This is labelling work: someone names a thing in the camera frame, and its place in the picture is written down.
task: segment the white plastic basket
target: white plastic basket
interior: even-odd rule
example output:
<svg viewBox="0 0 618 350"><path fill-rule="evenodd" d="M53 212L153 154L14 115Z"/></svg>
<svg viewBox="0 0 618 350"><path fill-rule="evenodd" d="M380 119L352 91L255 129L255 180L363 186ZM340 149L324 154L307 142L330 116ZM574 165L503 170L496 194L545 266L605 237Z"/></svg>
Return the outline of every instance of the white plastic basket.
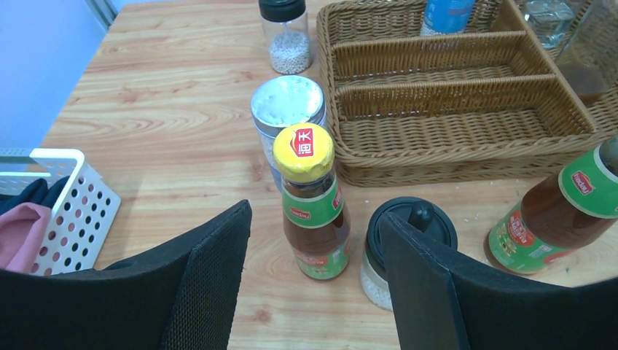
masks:
<svg viewBox="0 0 618 350"><path fill-rule="evenodd" d="M102 181L78 149L2 149L0 163L39 164L45 172L0 171L0 193L19 195L43 178L48 186L70 176L52 208L52 219L31 274L51 275L92 268L112 226L120 197Z"/></svg>

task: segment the pink cloth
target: pink cloth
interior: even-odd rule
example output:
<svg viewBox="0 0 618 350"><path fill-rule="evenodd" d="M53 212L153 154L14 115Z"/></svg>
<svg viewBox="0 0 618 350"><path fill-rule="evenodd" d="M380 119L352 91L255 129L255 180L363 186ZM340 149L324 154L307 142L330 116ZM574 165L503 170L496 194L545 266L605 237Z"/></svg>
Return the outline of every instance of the pink cloth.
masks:
<svg viewBox="0 0 618 350"><path fill-rule="evenodd" d="M41 249L52 211L22 203L0 216L0 268L30 273Z"/></svg>

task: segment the wood grain tabletop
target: wood grain tabletop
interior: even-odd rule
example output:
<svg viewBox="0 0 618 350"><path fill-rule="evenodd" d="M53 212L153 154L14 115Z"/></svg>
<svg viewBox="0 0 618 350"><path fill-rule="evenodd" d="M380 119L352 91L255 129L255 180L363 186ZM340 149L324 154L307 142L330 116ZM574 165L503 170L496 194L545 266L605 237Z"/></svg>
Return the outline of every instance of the wood grain tabletop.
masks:
<svg viewBox="0 0 618 350"><path fill-rule="evenodd" d="M315 46L316 13L308 0ZM317 60L303 73L319 81ZM485 261L482 239L539 179L358 188L345 184L352 260L331 282L300 273L282 231L278 194L249 111L270 68L255 0L126 6L43 147L77 148L122 206L97 268L198 226L241 199L254 210L230 349L398 349L393 314L359 282L374 210L390 198L433 201L459 250ZM531 277L565 286L618 275L618 227Z"/></svg>

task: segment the bottle with yellow cap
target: bottle with yellow cap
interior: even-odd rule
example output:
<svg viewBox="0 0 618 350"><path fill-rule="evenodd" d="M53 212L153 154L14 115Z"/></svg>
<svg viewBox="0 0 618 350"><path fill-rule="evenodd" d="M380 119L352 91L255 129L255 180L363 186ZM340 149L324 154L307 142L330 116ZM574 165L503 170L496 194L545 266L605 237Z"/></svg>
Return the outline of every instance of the bottle with yellow cap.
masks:
<svg viewBox="0 0 618 350"><path fill-rule="evenodd" d="M339 276L350 257L350 214L341 194L333 140L312 123L283 129L273 155L281 172L283 231L300 270L313 279Z"/></svg>

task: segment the black bottle cap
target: black bottle cap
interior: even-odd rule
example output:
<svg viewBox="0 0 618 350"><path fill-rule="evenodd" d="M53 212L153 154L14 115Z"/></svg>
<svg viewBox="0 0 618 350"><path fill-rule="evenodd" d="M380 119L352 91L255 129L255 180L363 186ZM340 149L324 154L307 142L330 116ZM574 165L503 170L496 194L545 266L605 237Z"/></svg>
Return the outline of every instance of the black bottle cap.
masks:
<svg viewBox="0 0 618 350"><path fill-rule="evenodd" d="M386 278L386 270L384 268L378 220L387 212L407 219L408 223L420 232L453 249L457 249L455 226L453 226L453 222L450 221L448 215L438 206L416 197L398 197L386 201L371 216L369 227L367 228L367 239L365 239L365 253L367 254L369 264L385 281L388 281L388 279Z"/></svg>
<svg viewBox="0 0 618 350"><path fill-rule="evenodd" d="M259 13L270 22L289 22L305 13L305 0L259 0Z"/></svg>

